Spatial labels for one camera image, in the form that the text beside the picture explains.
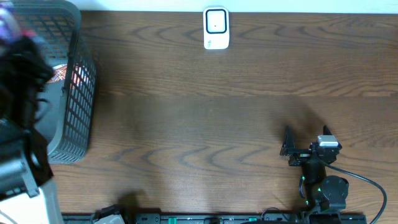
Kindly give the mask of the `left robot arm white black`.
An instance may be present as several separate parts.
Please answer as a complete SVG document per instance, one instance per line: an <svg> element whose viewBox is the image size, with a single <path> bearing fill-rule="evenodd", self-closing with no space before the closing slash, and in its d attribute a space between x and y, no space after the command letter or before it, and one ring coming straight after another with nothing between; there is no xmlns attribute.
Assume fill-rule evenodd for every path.
<svg viewBox="0 0 398 224"><path fill-rule="evenodd" d="M28 37L1 56L1 223L63 223L47 141L34 128L52 75Z"/></svg>

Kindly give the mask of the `purple pink snack packet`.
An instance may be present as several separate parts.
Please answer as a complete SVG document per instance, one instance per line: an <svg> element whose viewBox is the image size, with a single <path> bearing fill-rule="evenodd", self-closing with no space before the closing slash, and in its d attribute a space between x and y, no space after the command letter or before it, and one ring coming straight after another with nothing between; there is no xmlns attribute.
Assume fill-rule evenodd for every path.
<svg viewBox="0 0 398 224"><path fill-rule="evenodd" d="M11 1L1 1L1 45L11 45L23 37L35 39L37 34L31 29L22 28L13 13Z"/></svg>

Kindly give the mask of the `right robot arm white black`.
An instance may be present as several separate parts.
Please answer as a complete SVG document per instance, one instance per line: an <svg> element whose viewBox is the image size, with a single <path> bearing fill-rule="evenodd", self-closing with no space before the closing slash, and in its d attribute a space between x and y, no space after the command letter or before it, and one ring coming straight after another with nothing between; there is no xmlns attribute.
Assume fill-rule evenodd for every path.
<svg viewBox="0 0 398 224"><path fill-rule="evenodd" d="M297 148L292 130L289 127L285 129L280 155L289 158L289 166L301 168L299 194L316 212L337 212L346 208L348 181L336 175L327 175L325 169L336 161L341 149L342 145L327 126L323 127L323 134L317 136L317 140L306 149Z"/></svg>

